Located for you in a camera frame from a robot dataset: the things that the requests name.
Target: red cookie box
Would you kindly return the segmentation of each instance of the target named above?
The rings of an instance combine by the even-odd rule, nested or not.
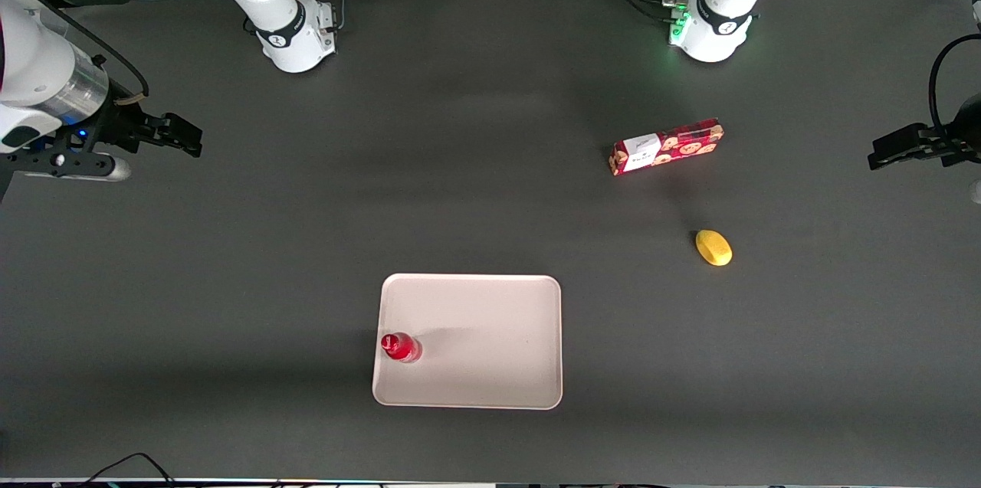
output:
[[[724,134],[718,118],[710,118],[665,132],[623,139],[610,152],[610,171],[619,176],[624,172],[713,152],[716,142]]]

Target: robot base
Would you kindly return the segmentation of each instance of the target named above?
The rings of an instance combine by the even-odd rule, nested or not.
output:
[[[696,0],[684,1],[694,3]],[[682,51],[693,59],[704,63],[717,63],[728,59],[736,48],[746,41],[746,28],[750,26],[752,20],[751,17],[747,19],[732,34],[715,34],[708,20],[698,13],[697,7],[691,7],[691,16],[686,18],[682,25],[672,25],[668,43],[682,48]]]
[[[262,52],[281,71],[288,73],[309,71],[323,61],[324,57],[336,51],[337,33],[333,23],[333,6],[317,0],[297,1],[306,11],[306,20],[290,45],[274,47],[262,37],[256,37],[262,44]]]

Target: gray tablecloth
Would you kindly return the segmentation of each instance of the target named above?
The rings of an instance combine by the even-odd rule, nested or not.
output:
[[[295,76],[231,0],[77,12],[204,154],[147,147],[115,185],[14,180],[3,474],[144,450],[176,477],[977,486],[981,169],[865,162],[928,121],[970,0],[758,11],[705,65],[620,0],[348,0],[340,54]],[[945,65],[945,119],[979,57]],[[716,152],[606,170],[614,140],[712,116]],[[701,228],[731,265],[698,257]],[[562,404],[376,404],[393,272],[557,278]]]

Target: dark gray table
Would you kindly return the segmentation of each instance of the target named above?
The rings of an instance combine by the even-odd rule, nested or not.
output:
[[[298,76],[228,0],[80,14],[204,155],[144,149],[118,185],[14,180],[5,477],[144,450],[177,477],[981,483],[981,169],[865,163],[927,120],[968,0],[761,0],[721,65],[620,0],[348,7],[340,55]],[[943,117],[979,58],[945,66]],[[710,116],[710,156],[606,170],[613,140]],[[691,246],[707,227],[730,266]],[[559,408],[376,404],[400,271],[556,277]]]

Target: metal cylinder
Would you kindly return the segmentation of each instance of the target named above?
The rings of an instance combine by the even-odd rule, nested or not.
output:
[[[109,96],[109,75],[92,63],[92,60],[76,46],[74,51],[74,71],[58,93],[48,100],[32,105],[64,124],[81,122],[95,114]]]

